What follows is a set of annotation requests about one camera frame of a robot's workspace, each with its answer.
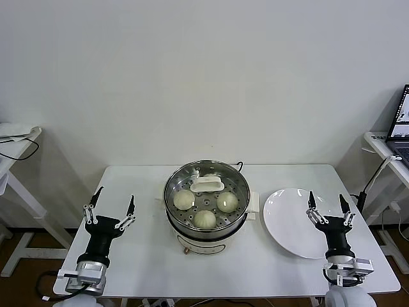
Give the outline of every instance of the table leg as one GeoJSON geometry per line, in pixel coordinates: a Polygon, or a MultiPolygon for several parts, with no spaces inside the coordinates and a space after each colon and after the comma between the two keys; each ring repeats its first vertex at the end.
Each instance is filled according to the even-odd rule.
{"type": "Polygon", "coordinates": [[[396,243],[389,235],[388,231],[380,230],[378,231],[378,233],[382,241],[385,243],[384,246],[381,246],[383,254],[385,256],[393,257],[402,274],[409,274],[409,264],[402,255],[402,253],[400,252],[400,250],[397,248],[396,243]]]}
{"type": "Polygon", "coordinates": [[[33,195],[15,178],[8,173],[8,185],[24,200],[24,208],[42,225],[62,246],[70,248],[72,236],[60,223],[47,213],[47,210],[34,198],[33,195]]]}
{"type": "Polygon", "coordinates": [[[2,224],[0,224],[0,234],[3,235],[6,239],[11,239],[13,237],[13,233],[2,224]]]}
{"type": "Polygon", "coordinates": [[[409,227],[402,231],[402,234],[405,238],[409,237],[409,227]]]}
{"type": "Polygon", "coordinates": [[[366,224],[371,225],[403,190],[405,190],[405,185],[398,178],[393,178],[386,188],[363,210],[362,215],[366,224]]]}
{"type": "Polygon", "coordinates": [[[310,300],[310,302],[311,302],[311,306],[312,306],[312,307],[319,307],[320,302],[317,300],[316,297],[310,296],[310,297],[309,297],[309,300],[310,300]]]}
{"type": "Polygon", "coordinates": [[[1,271],[1,277],[10,277],[21,258],[65,259],[68,250],[65,248],[27,248],[34,233],[26,232],[1,271]]]}

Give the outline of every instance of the pot handle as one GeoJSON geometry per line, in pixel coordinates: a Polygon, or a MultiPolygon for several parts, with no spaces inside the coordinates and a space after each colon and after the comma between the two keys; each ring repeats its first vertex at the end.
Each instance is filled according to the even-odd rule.
{"type": "Polygon", "coordinates": [[[254,191],[250,191],[250,202],[249,206],[247,207],[247,219],[253,221],[256,219],[256,212],[260,211],[259,207],[259,197],[258,193],[254,191]]]}

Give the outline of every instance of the laptop screen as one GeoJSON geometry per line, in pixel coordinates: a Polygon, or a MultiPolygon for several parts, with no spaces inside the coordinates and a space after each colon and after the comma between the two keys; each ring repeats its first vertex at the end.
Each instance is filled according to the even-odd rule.
{"type": "Polygon", "coordinates": [[[409,139],[409,84],[405,85],[392,127],[388,133],[388,139],[398,141],[401,138],[409,139]]]}

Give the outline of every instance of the power cord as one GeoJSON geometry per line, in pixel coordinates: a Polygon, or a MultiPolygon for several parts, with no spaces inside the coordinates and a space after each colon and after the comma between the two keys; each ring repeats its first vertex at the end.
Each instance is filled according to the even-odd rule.
{"type": "MultiPolygon", "coordinates": [[[[9,158],[11,160],[14,160],[14,161],[27,160],[28,158],[30,158],[32,155],[34,155],[36,153],[36,151],[39,149],[40,145],[36,141],[32,141],[29,138],[24,138],[24,139],[26,139],[27,141],[32,142],[32,144],[36,145],[36,149],[34,149],[34,151],[31,154],[29,154],[27,157],[25,157],[25,158],[14,158],[14,157],[10,157],[9,155],[5,155],[5,154],[3,154],[1,152],[0,152],[0,155],[2,155],[3,157],[9,158]]],[[[7,141],[0,142],[0,144],[9,143],[9,142],[14,142],[14,141],[12,139],[9,139],[7,141]]]]}
{"type": "Polygon", "coordinates": [[[368,183],[365,185],[365,188],[359,193],[359,196],[352,194],[352,196],[354,196],[354,197],[356,197],[358,199],[357,208],[358,208],[360,213],[362,213],[362,210],[364,209],[367,193],[369,192],[369,190],[372,189],[372,186],[375,183],[375,180],[378,178],[379,174],[382,172],[382,170],[384,168],[386,168],[386,166],[390,162],[393,162],[393,161],[396,161],[396,160],[402,160],[402,158],[400,156],[398,156],[398,155],[390,155],[389,157],[385,158],[382,161],[382,163],[378,166],[378,168],[374,172],[371,179],[369,179],[368,183]]]}
{"type": "Polygon", "coordinates": [[[85,285],[81,289],[79,289],[79,290],[77,290],[77,291],[75,291],[75,292],[73,292],[71,294],[56,296],[56,297],[49,297],[49,296],[46,296],[46,295],[42,294],[41,291],[40,291],[40,283],[41,283],[41,280],[43,279],[43,277],[44,276],[57,276],[57,275],[58,275],[57,271],[46,271],[46,272],[41,273],[41,275],[37,278],[36,285],[35,285],[35,290],[36,290],[36,293],[37,293],[38,297],[40,299],[42,299],[43,301],[47,301],[47,302],[64,301],[65,299],[70,299],[71,297],[77,296],[78,294],[82,293],[83,291],[85,291],[85,289],[87,289],[89,287],[89,285],[85,285]]]}
{"type": "MultiPolygon", "coordinates": [[[[196,303],[196,304],[190,305],[189,307],[195,307],[195,306],[202,305],[202,304],[208,304],[208,303],[211,303],[211,302],[213,302],[213,301],[215,301],[215,300],[216,300],[216,299],[205,299],[205,300],[200,301],[200,302],[198,302],[198,303],[196,303]]],[[[223,299],[223,300],[225,300],[225,301],[227,301],[227,302],[229,302],[229,303],[232,303],[232,304],[245,304],[245,305],[249,305],[250,307],[255,307],[252,303],[245,302],[245,301],[235,302],[235,301],[233,301],[233,300],[231,300],[231,299],[223,299]]]]}
{"type": "MultiPolygon", "coordinates": [[[[330,284],[335,285],[335,286],[337,285],[337,281],[330,279],[330,278],[328,277],[327,273],[325,272],[325,269],[322,269],[322,273],[323,273],[325,279],[326,279],[330,284]]],[[[358,275],[354,275],[353,277],[355,277],[357,280],[355,280],[355,281],[352,282],[352,283],[344,284],[344,285],[343,285],[344,288],[354,287],[354,286],[357,286],[357,285],[359,285],[360,283],[362,283],[362,280],[361,280],[361,278],[360,278],[358,275]]]]}
{"type": "Polygon", "coordinates": [[[241,170],[242,170],[242,168],[243,168],[243,161],[237,162],[236,165],[240,165],[240,167],[238,168],[238,172],[241,172],[241,170]]]}

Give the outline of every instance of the black cable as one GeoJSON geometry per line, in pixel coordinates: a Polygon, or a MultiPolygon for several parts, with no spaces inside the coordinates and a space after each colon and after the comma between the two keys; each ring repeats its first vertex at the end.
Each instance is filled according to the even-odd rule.
{"type": "MultiPolygon", "coordinates": [[[[16,161],[27,160],[28,158],[30,158],[32,155],[34,155],[36,153],[36,151],[39,149],[40,145],[37,142],[31,141],[28,138],[24,138],[24,139],[26,139],[27,141],[30,141],[30,142],[32,142],[32,144],[36,145],[36,149],[34,149],[34,151],[31,154],[29,154],[27,157],[25,157],[25,158],[13,158],[13,157],[10,157],[9,155],[5,155],[5,154],[3,154],[1,152],[0,152],[0,155],[2,155],[3,157],[9,158],[11,160],[16,160],[16,161]]],[[[9,139],[8,141],[0,142],[0,144],[8,143],[8,142],[13,142],[13,140],[9,139]]]]}
{"type": "Polygon", "coordinates": [[[243,162],[239,161],[239,162],[237,162],[237,165],[240,165],[240,167],[238,168],[238,172],[240,172],[242,170],[242,168],[243,168],[243,162]]]}
{"type": "MultiPolygon", "coordinates": [[[[322,274],[324,274],[325,279],[326,279],[329,283],[331,283],[331,284],[333,284],[333,285],[335,285],[335,286],[338,285],[338,284],[337,284],[337,281],[332,280],[332,279],[330,279],[330,278],[327,276],[327,273],[325,272],[325,269],[322,269],[322,274]]],[[[354,281],[353,283],[343,284],[343,288],[354,287],[354,286],[357,286],[357,285],[359,285],[360,283],[362,283],[362,281],[361,281],[361,279],[360,279],[360,277],[359,277],[358,275],[354,275],[353,277],[355,277],[357,280],[354,281]]]]}
{"type": "MultiPolygon", "coordinates": [[[[57,271],[46,271],[46,272],[42,272],[41,275],[37,278],[35,290],[36,290],[37,295],[40,297],[40,299],[43,299],[43,297],[48,297],[47,295],[42,294],[40,291],[40,283],[43,277],[44,276],[57,276],[57,275],[58,275],[57,271]]],[[[88,287],[89,285],[85,285],[81,289],[71,294],[68,294],[68,295],[48,297],[47,302],[59,302],[59,301],[64,301],[65,299],[70,299],[71,297],[77,296],[78,294],[82,293],[88,287]]]]}
{"type": "Polygon", "coordinates": [[[227,302],[229,302],[229,303],[232,303],[232,304],[246,304],[246,305],[249,305],[249,306],[251,306],[251,307],[255,307],[252,303],[249,303],[249,302],[244,302],[244,301],[242,301],[242,302],[234,302],[234,301],[232,301],[231,299],[224,299],[225,301],[227,301],[227,302]]]}
{"type": "Polygon", "coordinates": [[[374,172],[373,176],[371,177],[371,179],[369,179],[368,183],[365,185],[365,188],[363,190],[363,192],[365,192],[366,188],[370,185],[370,183],[372,182],[373,178],[375,178],[376,174],[378,173],[378,171],[381,169],[383,163],[385,163],[387,158],[385,158],[382,163],[379,165],[379,167],[376,169],[376,171],[374,172]]]}

